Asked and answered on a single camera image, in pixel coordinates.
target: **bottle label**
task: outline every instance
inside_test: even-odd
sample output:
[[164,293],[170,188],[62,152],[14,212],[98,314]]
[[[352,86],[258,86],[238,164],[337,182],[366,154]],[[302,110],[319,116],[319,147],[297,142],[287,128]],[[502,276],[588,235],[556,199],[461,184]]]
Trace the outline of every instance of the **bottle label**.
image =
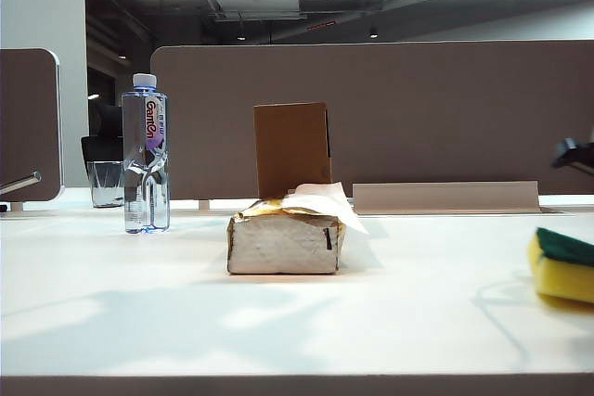
[[153,150],[165,139],[165,107],[156,96],[145,99],[146,148]]

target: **food wrapper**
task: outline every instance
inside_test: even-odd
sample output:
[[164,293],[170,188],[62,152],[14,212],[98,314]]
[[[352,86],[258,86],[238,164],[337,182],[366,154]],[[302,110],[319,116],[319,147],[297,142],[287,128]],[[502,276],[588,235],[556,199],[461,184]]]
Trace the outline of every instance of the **food wrapper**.
[[231,274],[333,274],[346,226],[366,232],[342,184],[300,185],[284,198],[259,200],[227,228]]

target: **cardboard box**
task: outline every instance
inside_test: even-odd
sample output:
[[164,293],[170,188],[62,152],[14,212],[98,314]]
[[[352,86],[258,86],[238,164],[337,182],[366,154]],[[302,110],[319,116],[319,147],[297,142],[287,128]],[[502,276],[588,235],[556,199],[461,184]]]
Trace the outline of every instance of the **cardboard box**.
[[326,104],[255,106],[253,127],[261,199],[332,182]]
[[354,214],[342,184],[331,184],[327,121],[323,103],[253,108],[261,200],[229,222],[231,274],[338,271],[342,219]]

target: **clear glass cup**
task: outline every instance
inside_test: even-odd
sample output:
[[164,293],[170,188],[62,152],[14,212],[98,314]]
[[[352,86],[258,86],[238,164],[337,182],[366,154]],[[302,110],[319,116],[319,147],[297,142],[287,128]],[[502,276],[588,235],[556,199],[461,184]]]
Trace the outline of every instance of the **clear glass cup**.
[[88,161],[86,169],[94,208],[123,205],[123,162]]

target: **sponge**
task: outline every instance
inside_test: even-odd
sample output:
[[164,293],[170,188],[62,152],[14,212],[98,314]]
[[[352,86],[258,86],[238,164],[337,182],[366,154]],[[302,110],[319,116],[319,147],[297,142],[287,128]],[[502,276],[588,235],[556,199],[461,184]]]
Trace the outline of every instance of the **sponge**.
[[536,292],[594,303],[594,245],[539,227],[528,261]]

